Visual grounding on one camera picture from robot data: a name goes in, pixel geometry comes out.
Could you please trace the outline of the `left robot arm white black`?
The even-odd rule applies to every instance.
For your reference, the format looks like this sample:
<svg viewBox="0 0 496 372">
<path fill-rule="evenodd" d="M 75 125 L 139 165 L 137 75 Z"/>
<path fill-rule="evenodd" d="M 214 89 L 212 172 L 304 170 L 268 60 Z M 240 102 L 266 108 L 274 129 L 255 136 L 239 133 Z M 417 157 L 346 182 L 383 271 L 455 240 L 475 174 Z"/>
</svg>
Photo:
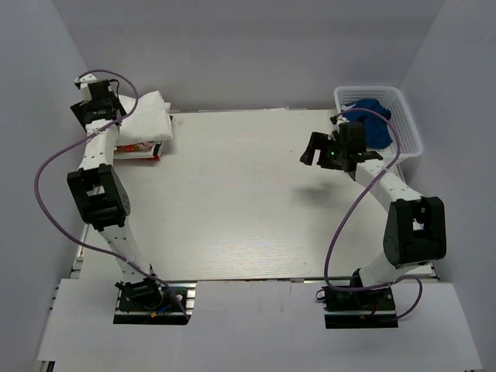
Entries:
<svg viewBox="0 0 496 372">
<path fill-rule="evenodd" d="M 141 282 L 150 272 L 150 262 L 142 254 L 129 224 L 129 196 L 113 167 L 119 126 L 103 126 L 123 113 L 108 100 L 103 103 L 78 102 L 71 110 L 87 133 L 83 159 L 67 183 L 83 221 L 106 241 L 115 254 L 123 285 Z"/>
</svg>

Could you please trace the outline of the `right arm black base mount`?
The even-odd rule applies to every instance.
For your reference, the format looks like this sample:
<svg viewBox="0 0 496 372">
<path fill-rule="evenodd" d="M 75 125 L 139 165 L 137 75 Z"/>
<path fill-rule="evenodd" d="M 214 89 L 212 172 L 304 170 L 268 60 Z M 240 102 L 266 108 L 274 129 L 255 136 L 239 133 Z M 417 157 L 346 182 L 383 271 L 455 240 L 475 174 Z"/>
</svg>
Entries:
<svg viewBox="0 0 496 372">
<path fill-rule="evenodd" d="M 390 288 L 376 291 L 341 292 L 319 289 L 316 300 L 324 305 L 327 329 L 394 329 L 398 327 Z"/>
</svg>

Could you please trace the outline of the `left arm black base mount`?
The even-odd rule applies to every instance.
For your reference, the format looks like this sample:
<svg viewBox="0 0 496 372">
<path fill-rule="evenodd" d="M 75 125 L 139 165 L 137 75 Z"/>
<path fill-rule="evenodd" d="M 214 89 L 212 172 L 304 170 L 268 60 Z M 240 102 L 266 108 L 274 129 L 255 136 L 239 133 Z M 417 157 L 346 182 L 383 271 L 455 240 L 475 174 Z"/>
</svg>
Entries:
<svg viewBox="0 0 496 372">
<path fill-rule="evenodd" d="M 196 284 L 178 283 L 171 293 L 162 284 L 145 278 L 136 283 L 116 283 L 118 297 L 113 323 L 116 325 L 186 326 L 195 303 Z"/>
</svg>

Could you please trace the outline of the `white SpongeBob print t-shirt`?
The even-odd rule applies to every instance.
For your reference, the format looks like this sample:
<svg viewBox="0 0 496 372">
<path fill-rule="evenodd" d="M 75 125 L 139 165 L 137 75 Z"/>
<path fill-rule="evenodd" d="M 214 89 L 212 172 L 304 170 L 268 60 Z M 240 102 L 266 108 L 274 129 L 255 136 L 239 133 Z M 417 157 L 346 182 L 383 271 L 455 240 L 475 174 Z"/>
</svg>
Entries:
<svg viewBox="0 0 496 372">
<path fill-rule="evenodd" d="M 151 91 L 138 99 L 136 110 L 122 121 L 118 146 L 161 142 L 173 139 L 170 102 L 159 91 Z"/>
</svg>

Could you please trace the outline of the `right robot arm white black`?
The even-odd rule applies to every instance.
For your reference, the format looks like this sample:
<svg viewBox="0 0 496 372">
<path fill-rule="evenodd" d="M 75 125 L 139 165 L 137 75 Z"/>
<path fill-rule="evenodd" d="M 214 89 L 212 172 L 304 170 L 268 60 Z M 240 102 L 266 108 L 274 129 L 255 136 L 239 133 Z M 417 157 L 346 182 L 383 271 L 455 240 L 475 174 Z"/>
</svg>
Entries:
<svg viewBox="0 0 496 372">
<path fill-rule="evenodd" d="M 350 292 L 358 308 L 369 308 L 378 299 L 378 290 L 403 281 L 415 267 L 446 256 L 445 205 L 438 197 L 426 197 L 411 189 L 391 172 L 396 160 L 385 161 L 364 145 L 349 146 L 325 133 L 313 132 L 301 155 L 301 163 L 343 171 L 363 190 L 343 216 L 325 256 L 323 277 L 333 291 Z M 372 195 L 387 212 L 382 251 L 357 271 L 357 284 L 338 287 L 331 283 L 330 261 L 339 235 L 365 196 Z"/>
</svg>

